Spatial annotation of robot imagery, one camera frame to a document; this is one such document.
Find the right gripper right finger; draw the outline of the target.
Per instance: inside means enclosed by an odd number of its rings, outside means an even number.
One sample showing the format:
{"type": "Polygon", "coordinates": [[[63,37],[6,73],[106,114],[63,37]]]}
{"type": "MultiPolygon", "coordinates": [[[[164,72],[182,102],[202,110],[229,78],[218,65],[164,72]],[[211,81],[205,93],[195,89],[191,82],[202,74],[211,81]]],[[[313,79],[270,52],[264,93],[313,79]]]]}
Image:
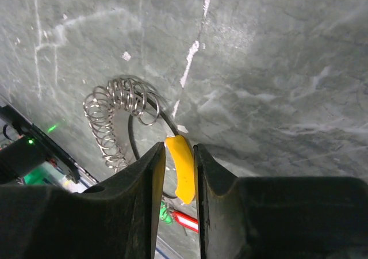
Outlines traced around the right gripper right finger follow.
{"type": "Polygon", "coordinates": [[[366,258],[367,184],[238,177],[194,146],[202,258],[366,258]]]}

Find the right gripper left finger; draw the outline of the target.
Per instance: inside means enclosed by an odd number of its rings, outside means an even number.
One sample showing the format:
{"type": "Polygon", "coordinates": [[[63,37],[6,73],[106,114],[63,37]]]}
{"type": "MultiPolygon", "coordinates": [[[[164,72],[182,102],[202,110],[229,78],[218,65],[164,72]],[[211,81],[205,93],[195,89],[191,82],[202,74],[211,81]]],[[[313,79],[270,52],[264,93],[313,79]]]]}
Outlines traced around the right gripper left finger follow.
{"type": "Polygon", "coordinates": [[[1,187],[2,258],[153,258],[165,147],[83,193],[1,187]]]}

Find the green key tag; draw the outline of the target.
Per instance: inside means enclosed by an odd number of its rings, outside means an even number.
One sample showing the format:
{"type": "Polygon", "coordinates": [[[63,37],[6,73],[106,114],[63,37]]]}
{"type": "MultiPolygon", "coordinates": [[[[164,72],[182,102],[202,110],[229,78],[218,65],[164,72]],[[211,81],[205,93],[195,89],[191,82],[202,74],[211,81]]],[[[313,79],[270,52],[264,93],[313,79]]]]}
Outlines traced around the green key tag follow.
{"type": "Polygon", "coordinates": [[[170,208],[164,201],[161,201],[160,204],[159,218],[165,224],[171,224],[173,222],[173,217],[171,216],[170,208]]]}

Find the red key tag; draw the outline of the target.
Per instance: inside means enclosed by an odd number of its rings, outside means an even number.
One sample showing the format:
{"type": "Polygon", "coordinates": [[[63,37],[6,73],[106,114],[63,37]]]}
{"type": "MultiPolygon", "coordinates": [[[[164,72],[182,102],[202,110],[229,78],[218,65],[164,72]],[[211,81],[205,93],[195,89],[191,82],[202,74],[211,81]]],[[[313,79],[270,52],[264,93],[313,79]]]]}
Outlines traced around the red key tag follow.
{"type": "Polygon", "coordinates": [[[172,218],[184,228],[198,233],[198,220],[180,211],[173,211],[172,218]]]}

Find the large keyring yellow handle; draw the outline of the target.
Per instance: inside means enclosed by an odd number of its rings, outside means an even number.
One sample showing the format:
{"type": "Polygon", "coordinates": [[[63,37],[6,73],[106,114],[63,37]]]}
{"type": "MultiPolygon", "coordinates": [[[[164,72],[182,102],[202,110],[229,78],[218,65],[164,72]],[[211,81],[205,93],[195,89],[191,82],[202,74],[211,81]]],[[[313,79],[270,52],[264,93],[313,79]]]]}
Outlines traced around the large keyring yellow handle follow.
{"type": "Polygon", "coordinates": [[[194,157],[186,138],[165,114],[158,93],[150,85],[132,77],[117,77],[106,85],[94,87],[83,101],[84,115],[107,168],[118,172],[130,164],[127,148],[118,139],[114,117],[120,112],[128,114],[128,139],[135,159],[139,159],[133,122],[146,127],[163,120],[171,131],[165,140],[177,174],[177,188],[173,199],[190,204],[195,198],[194,157]]]}

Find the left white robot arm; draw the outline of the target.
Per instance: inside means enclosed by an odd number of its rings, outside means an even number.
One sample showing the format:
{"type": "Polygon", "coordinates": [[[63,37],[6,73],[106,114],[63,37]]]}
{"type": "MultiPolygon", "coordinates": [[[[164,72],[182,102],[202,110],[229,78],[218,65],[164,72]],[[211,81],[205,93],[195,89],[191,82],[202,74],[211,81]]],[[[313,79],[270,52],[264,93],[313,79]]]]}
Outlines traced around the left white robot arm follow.
{"type": "Polygon", "coordinates": [[[4,134],[10,126],[20,136],[1,149],[1,184],[21,178],[45,162],[59,167],[73,182],[80,180],[76,161],[12,106],[1,107],[1,120],[4,134]]]}

